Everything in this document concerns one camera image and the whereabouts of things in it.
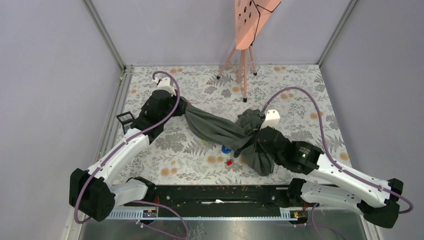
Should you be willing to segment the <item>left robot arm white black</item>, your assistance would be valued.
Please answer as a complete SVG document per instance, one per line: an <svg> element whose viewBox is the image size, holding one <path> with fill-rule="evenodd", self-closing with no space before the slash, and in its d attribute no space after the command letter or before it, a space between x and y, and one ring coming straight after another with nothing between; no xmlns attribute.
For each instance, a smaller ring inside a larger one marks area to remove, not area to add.
<svg viewBox="0 0 424 240"><path fill-rule="evenodd" d="M188 101L166 90L155 90L141 107L138 117L131 112L117 116L123 124L122 139L100 160L86 170L75 169L70 175L69 204L74 208L74 221L83 224L79 212L98 222L121 205L139 201L148 206L155 200L155 192L147 180L133 177L115 184L122 169L137 154L149 147L163 132L172 117L185 114Z"/></svg>

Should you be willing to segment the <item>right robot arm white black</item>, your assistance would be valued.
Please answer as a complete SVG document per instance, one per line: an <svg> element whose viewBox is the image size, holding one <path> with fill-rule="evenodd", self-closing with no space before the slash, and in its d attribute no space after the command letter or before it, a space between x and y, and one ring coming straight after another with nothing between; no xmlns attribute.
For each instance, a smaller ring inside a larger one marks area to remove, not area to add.
<svg viewBox="0 0 424 240"><path fill-rule="evenodd" d="M378 179L332 161L324 151L305 141L289 141L278 130L265 127L254 137L254 149L270 154L285 169L330 182L321 185L293 178L286 191L293 206L328 205L350 210L368 222L386 229L394 227L399 214L403 182Z"/></svg>

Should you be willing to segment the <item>dark grey t-shirt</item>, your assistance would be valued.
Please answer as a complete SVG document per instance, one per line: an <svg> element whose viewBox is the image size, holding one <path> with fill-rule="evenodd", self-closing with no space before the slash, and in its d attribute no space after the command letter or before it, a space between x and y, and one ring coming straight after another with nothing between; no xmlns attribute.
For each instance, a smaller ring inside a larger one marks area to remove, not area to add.
<svg viewBox="0 0 424 240"><path fill-rule="evenodd" d="M231 149L235 158L243 157L260 176L268 176L274 171L274 158L255 152L255 136L265 120L265 113L260 110L247 109L233 122L189 104L185 119L194 135Z"/></svg>

